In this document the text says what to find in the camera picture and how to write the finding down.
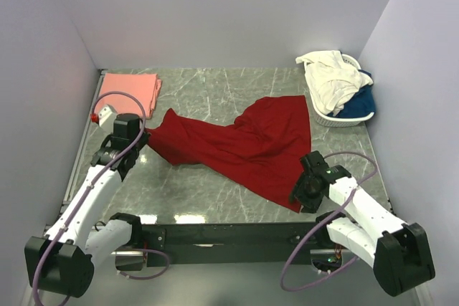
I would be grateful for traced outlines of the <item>red t shirt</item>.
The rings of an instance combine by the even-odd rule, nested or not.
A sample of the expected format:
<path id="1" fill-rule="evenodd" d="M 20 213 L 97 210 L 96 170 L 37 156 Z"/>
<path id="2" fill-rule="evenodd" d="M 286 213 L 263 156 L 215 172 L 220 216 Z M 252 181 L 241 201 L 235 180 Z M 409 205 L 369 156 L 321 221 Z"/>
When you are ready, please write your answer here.
<path id="1" fill-rule="evenodd" d="M 202 164 L 258 196 L 298 213 L 289 195 L 311 152 L 304 96 L 264 97 L 230 125 L 215 125 L 167 110 L 148 130 L 148 146 L 171 165 Z"/>

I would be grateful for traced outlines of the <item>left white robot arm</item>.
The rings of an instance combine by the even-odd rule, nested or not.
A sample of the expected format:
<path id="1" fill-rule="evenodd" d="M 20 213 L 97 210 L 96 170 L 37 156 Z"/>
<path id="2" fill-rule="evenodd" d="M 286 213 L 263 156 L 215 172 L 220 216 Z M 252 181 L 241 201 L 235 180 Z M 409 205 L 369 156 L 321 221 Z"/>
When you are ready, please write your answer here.
<path id="1" fill-rule="evenodd" d="M 44 290 L 81 297 L 99 263 L 120 247 L 134 250 L 143 243 L 141 220 L 131 214 L 115 214 L 98 233 L 91 231 L 148 139 L 145 123 L 138 115 L 115 117 L 113 132 L 93 155 L 85 182 L 70 205 L 43 236 L 33 236 L 25 245 L 34 295 Z"/>

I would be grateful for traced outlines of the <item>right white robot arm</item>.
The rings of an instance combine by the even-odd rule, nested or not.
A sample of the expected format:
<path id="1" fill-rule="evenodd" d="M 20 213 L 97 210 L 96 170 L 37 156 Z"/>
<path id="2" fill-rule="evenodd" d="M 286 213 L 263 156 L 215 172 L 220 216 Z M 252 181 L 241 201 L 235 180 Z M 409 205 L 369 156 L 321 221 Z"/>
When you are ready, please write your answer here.
<path id="1" fill-rule="evenodd" d="M 315 237 L 318 245 L 335 244 L 350 250 L 373 270 L 379 286 L 395 297 L 435 278 L 435 266 L 426 231 L 408 224 L 372 198 L 343 166 L 330 166 L 313 151 L 301 158 L 303 172 L 290 193 L 304 210 L 318 210 L 323 198 L 338 205 L 318 221 L 288 257 L 296 255 Z"/>

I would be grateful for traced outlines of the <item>folded pink t shirt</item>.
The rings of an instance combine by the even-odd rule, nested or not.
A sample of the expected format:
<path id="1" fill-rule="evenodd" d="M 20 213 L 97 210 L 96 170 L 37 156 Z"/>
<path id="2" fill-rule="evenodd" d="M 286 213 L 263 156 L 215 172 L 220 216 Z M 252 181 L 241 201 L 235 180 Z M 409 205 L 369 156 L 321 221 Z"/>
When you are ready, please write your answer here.
<path id="1" fill-rule="evenodd" d="M 137 99 L 143 106 L 146 119 L 150 119 L 156 106 L 162 81 L 157 74 L 117 74 L 106 73 L 100 88 L 100 95 L 111 91 L 125 92 Z M 111 106 L 117 113 L 134 113 L 142 116 L 139 106 L 132 99 L 122 95 L 108 95 L 98 102 L 95 112 L 105 105 Z"/>

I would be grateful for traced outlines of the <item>black base beam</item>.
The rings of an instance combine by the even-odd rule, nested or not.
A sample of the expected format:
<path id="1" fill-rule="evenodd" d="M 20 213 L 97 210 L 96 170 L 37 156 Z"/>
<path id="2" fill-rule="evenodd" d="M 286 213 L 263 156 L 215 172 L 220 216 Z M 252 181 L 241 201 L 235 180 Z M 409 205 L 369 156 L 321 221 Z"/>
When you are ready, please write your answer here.
<path id="1" fill-rule="evenodd" d="M 171 264 L 226 264 L 286 262 L 314 221 L 248 224 L 144 224 L 140 239 L 113 250 L 113 255 L 130 257 L 122 270 L 163 267 L 159 254 L 140 252 L 153 249 L 168 255 Z"/>

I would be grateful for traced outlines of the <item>white laundry basket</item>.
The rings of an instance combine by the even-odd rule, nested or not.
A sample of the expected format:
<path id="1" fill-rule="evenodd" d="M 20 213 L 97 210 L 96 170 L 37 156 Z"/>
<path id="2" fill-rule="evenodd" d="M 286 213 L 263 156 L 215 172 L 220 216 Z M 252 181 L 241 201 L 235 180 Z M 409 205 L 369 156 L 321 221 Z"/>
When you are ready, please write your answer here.
<path id="1" fill-rule="evenodd" d="M 310 52 L 295 61 L 304 64 L 313 118 L 318 124 L 346 128 L 375 115 L 372 76 L 355 58 L 330 50 Z"/>

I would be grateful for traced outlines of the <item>blue t shirt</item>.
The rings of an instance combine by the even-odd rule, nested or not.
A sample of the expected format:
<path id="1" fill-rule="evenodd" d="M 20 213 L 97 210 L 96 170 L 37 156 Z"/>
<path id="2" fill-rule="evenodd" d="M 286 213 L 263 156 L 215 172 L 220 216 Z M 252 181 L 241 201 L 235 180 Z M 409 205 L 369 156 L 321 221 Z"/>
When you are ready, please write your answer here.
<path id="1" fill-rule="evenodd" d="M 339 90 L 339 102 L 332 111 L 335 118 L 363 118 L 376 111 L 372 95 L 373 84 L 366 84 L 355 92 L 355 87 L 344 87 Z"/>

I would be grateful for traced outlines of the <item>white t shirt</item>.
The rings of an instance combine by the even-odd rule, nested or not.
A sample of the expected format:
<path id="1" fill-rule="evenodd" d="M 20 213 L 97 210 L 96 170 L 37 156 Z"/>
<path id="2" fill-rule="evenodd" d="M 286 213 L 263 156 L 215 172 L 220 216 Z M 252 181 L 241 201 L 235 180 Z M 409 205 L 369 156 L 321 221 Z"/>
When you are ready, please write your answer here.
<path id="1" fill-rule="evenodd" d="M 361 88 L 373 85 L 372 78 L 345 62 L 338 50 L 309 52 L 295 62 L 304 65 L 311 97 L 324 115 L 339 114 Z"/>

